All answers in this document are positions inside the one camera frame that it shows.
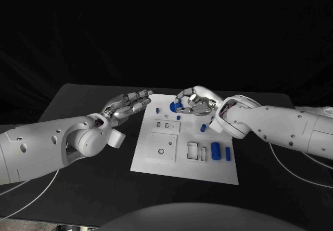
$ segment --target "black table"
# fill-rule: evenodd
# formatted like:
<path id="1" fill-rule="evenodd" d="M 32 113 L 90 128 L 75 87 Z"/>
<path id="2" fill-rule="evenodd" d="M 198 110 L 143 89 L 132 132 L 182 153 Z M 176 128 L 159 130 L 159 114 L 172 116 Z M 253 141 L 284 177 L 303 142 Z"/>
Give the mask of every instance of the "black table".
<path id="1" fill-rule="evenodd" d="M 114 96 L 143 89 L 67 84 L 39 121 L 96 113 Z M 172 95 L 181 92 L 181 89 L 150 90 Z M 261 105 L 293 108 L 292 100 L 283 94 L 217 93 L 222 97 L 241 93 Z M 133 115 L 117 128 L 127 135 L 122 148 L 114 149 L 107 145 L 96 157 L 64 168 L 45 195 L 13 218 L 94 227 L 153 205 L 204 202 L 251 209 L 309 230 L 332 228 L 333 190 L 303 182 L 284 170 L 269 144 L 253 132 L 244 140 L 234 139 L 240 186 L 132 172 L 143 116 L 143 112 Z M 277 146 L 274 150 L 296 174 L 333 185 L 329 170 L 302 153 Z M 54 175 L 32 180 L 0 197 L 0 216 L 12 214 L 34 200 Z M 15 185 L 0 186 L 0 192 Z"/>

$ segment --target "white platform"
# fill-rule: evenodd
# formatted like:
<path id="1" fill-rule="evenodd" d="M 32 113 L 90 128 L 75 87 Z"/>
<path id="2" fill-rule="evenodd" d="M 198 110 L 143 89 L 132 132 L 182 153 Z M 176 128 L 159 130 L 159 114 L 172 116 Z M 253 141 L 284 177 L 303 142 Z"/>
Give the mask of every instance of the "white platform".
<path id="1" fill-rule="evenodd" d="M 152 103 L 145 112 L 145 120 L 130 170 L 134 172 L 238 185 L 233 137 L 225 132 L 218 134 L 209 128 L 208 125 L 214 115 L 195 116 L 172 112 L 169 105 L 175 97 L 176 96 L 160 94 L 153 94 L 150 96 Z M 188 97 L 182 99 L 182 104 L 184 107 L 189 107 Z M 158 120 L 181 122 L 181 132 L 178 132 L 178 129 L 156 129 Z M 202 124 L 207 124 L 205 132 L 201 132 Z M 163 138 L 158 139 L 152 135 L 156 133 L 160 133 L 162 135 L 159 136 Z M 199 155 L 201 147 L 207 147 L 207 162 L 202 162 L 201 158 L 198 161 L 188 159 L 188 142 L 198 143 Z M 221 144 L 222 159 L 220 161 L 212 160 L 212 142 Z M 225 159 L 227 147 L 231 148 L 231 161 Z M 166 153 L 162 155 L 158 153 L 160 149 L 166 150 Z"/>

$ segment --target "white cable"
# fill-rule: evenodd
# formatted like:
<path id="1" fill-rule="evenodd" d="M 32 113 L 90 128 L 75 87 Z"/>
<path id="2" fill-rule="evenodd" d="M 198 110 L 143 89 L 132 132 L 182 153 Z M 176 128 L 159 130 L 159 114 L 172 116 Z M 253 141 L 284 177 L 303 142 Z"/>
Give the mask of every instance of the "white cable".
<path id="1" fill-rule="evenodd" d="M 331 167 L 329 165 L 326 165 L 325 163 L 322 163 L 320 161 L 318 161 L 315 158 L 312 158 L 305 152 L 302 152 L 315 162 L 318 162 L 322 166 L 333 169 L 333 167 Z"/>
<path id="2" fill-rule="evenodd" d="M 8 219 L 8 218 L 9 218 L 11 216 L 13 216 L 18 212 L 21 212 L 21 211 L 36 201 L 36 199 L 44 195 L 45 191 L 47 191 L 48 188 L 51 187 L 51 184 L 52 184 L 52 182 L 54 182 L 54 180 L 55 180 L 55 178 L 57 178 L 58 172 L 60 172 L 60 170 L 57 170 L 54 179 L 52 179 L 52 181 L 51 181 L 48 187 L 45 188 L 44 192 L 42 192 L 42 193 L 39 194 L 39 196 L 35 198 L 35 200 L 34 200 L 19 211 L 16 211 L 16 212 L 12 213 L 8 217 L 5 217 L 3 219 L 0 219 L 0 221 L 5 220 L 5 219 Z"/>
<path id="3" fill-rule="evenodd" d="M 12 189 L 9 189 L 8 191 L 5 191 L 3 193 L 0 193 L 0 196 L 5 195 L 6 193 L 9 193 L 12 190 L 15 190 L 19 186 L 22 186 L 25 183 L 28 183 L 31 180 L 25 181 L 23 183 L 21 183 L 16 187 L 13 187 Z"/>
<path id="4" fill-rule="evenodd" d="M 315 182 L 312 182 L 312 181 L 309 181 L 309 180 L 306 180 L 305 178 L 302 178 L 297 174 L 295 174 L 292 171 L 290 171 L 290 169 L 283 165 L 283 163 L 282 163 L 282 161 L 280 161 L 280 159 L 279 159 L 279 157 L 277 157 L 277 155 L 276 155 L 276 152 L 274 152 L 274 150 L 273 150 L 273 154 L 274 154 L 274 157 L 276 157 L 276 159 L 277 159 L 277 161 L 280 162 L 280 164 L 282 164 L 282 166 L 284 167 L 284 169 L 299 178 L 299 179 L 302 179 L 303 181 L 306 181 L 306 182 L 309 182 L 310 184 L 316 184 L 316 185 L 319 185 L 319 186 L 323 186 L 323 187 L 328 187 L 328 188 L 332 188 L 333 189 L 333 186 L 329 186 L 329 185 L 325 185 L 325 184 L 319 184 L 319 183 L 315 183 Z"/>

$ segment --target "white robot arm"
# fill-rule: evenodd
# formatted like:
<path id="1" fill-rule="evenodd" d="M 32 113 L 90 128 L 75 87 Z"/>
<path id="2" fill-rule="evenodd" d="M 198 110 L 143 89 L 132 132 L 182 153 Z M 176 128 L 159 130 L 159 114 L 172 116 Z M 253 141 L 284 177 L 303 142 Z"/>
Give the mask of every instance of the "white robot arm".
<path id="1" fill-rule="evenodd" d="M 192 108 L 179 113 L 208 115 L 217 110 L 209 127 L 243 139 L 253 130 L 260 138 L 279 146 L 333 159 L 333 120 L 329 117 L 276 106 L 261 106 L 243 95 L 222 99 L 202 86 L 181 92 L 175 102 L 191 96 Z"/>
<path id="2" fill-rule="evenodd" d="M 100 113 L 21 126 L 0 134 L 0 185 L 35 179 L 120 148 L 126 135 L 114 127 L 146 109 L 152 91 L 113 98 Z"/>

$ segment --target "black curtain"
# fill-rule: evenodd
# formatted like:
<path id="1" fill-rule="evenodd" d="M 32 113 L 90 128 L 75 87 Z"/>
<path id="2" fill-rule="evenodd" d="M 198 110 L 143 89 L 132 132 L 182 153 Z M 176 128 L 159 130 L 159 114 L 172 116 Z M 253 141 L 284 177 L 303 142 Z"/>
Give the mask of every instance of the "black curtain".
<path id="1" fill-rule="evenodd" d="M 65 83 L 204 85 L 332 106 L 333 2 L 194 4 L 3 12 L 2 111 L 41 114 Z"/>

